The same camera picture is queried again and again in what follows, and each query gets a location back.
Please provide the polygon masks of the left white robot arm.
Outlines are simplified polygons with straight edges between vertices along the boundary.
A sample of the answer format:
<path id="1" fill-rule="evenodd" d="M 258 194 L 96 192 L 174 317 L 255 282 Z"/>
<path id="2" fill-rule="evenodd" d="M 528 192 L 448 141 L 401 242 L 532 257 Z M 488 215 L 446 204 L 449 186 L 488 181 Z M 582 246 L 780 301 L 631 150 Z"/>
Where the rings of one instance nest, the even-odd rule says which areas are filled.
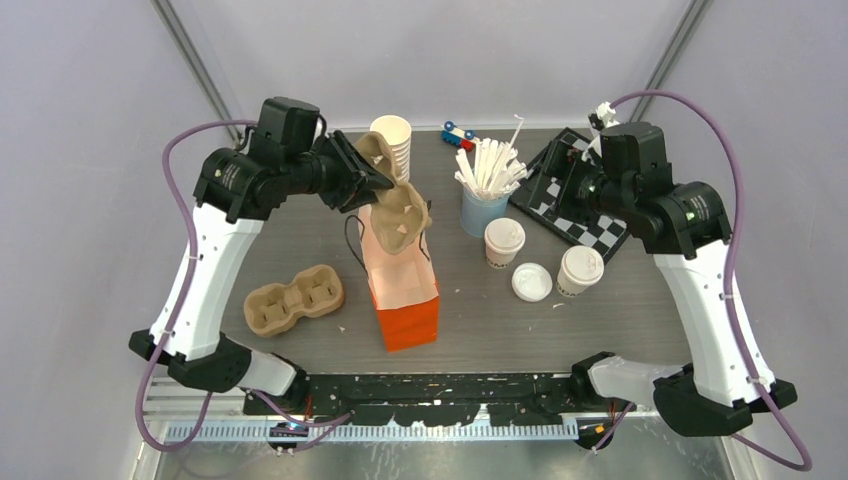
<path id="1" fill-rule="evenodd" d="M 286 97 L 265 100 L 246 152 L 220 148 L 204 161 L 195 205 L 181 209 L 189 240 L 178 276 L 156 322 L 131 334 L 130 350 L 166 366 L 185 387 L 259 390 L 280 412 L 298 412 L 307 398 L 302 370 L 221 331 L 243 260 L 289 196 L 316 194 L 346 213 L 375 202 L 377 192 L 391 186 L 343 132 L 326 131 L 317 106 Z"/>

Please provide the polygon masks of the stack of paper cups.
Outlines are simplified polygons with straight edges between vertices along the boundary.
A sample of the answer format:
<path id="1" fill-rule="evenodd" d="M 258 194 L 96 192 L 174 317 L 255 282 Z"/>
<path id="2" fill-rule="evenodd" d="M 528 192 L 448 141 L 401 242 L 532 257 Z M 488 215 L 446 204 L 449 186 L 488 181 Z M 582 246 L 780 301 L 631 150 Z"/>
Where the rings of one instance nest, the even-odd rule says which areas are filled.
<path id="1" fill-rule="evenodd" d="M 403 117 L 388 114 L 372 121 L 372 132 L 380 133 L 390 148 L 394 172 L 398 180 L 410 180 L 412 127 Z"/>

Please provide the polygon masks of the orange paper bag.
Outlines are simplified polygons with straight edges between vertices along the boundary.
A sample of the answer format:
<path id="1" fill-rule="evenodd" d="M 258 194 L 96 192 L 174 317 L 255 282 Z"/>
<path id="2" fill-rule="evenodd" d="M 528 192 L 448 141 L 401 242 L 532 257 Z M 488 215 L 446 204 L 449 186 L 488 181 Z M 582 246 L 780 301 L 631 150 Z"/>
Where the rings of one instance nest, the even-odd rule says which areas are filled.
<path id="1" fill-rule="evenodd" d="M 349 247 L 365 271 L 376 318 L 388 352 L 399 352 L 438 339 L 440 293 L 428 250 L 421 233 L 401 253 L 390 255 L 379 244 L 365 206 L 346 218 L 354 227 Z"/>

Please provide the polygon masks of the white plastic cup lid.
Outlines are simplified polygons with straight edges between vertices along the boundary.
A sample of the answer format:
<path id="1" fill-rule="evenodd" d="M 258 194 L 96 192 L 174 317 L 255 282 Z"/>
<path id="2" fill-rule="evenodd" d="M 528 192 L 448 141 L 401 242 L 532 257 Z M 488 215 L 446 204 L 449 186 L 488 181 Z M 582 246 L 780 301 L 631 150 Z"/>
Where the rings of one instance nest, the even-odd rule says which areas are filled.
<path id="1" fill-rule="evenodd" d="M 523 247 L 525 241 L 524 228 L 511 218 L 497 218 L 491 221 L 484 231 L 484 242 L 493 251 L 514 253 Z"/>

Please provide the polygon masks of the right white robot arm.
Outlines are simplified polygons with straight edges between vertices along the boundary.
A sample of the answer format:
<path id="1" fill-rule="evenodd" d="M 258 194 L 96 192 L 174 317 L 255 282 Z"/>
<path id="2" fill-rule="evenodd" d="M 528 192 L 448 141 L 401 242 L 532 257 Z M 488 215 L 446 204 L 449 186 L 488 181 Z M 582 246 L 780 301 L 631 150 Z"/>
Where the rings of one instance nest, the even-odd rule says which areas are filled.
<path id="1" fill-rule="evenodd" d="M 554 214 L 587 227 L 602 217 L 624 222 L 671 291 L 691 361 L 651 365 L 598 353 L 572 367 L 574 403 L 589 411 L 608 399 L 644 405 L 686 437 L 730 436 L 756 414 L 795 403 L 795 386 L 767 367 L 732 296 L 724 265 L 733 232 L 718 192 L 676 182 L 663 131 L 647 122 L 603 129 L 598 153 L 578 141 L 564 130 L 532 163 L 537 179 L 559 184 Z"/>

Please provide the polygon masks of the stack of white lids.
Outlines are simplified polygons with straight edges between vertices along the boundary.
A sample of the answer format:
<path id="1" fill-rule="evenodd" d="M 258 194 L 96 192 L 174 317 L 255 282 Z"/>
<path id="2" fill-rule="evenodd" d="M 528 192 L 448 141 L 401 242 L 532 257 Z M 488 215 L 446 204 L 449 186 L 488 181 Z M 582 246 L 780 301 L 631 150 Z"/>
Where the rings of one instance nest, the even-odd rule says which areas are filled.
<path id="1" fill-rule="evenodd" d="M 553 282 L 550 273 L 543 266 L 528 262 L 516 267 L 511 277 L 511 287 L 519 299 L 535 303 L 544 300 L 551 293 Z"/>

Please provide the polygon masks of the white paper coffee cup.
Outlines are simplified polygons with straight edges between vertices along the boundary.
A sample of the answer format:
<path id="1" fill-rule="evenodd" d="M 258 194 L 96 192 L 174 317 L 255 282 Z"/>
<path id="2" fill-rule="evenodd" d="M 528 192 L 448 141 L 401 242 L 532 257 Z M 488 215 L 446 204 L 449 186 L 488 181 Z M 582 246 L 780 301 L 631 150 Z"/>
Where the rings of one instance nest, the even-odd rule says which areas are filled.
<path id="1" fill-rule="evenodd" d="M 518 251 L 515 249 L 500 250 L 492 246 L 485 247 L 486 261 L 489 266 L 495 269 L 507 268 L 514 261 L 517 253 Z"/>
<path id="2" fill-rule="evenodd" d="M 560 269 L 557 274 L 556 288 L 562 296 L 575 297 L 595 285 L 599 279 L 600 277 L 597 275 L 590 278 L 583 278 L 574 276 L 564 269 Z"/>

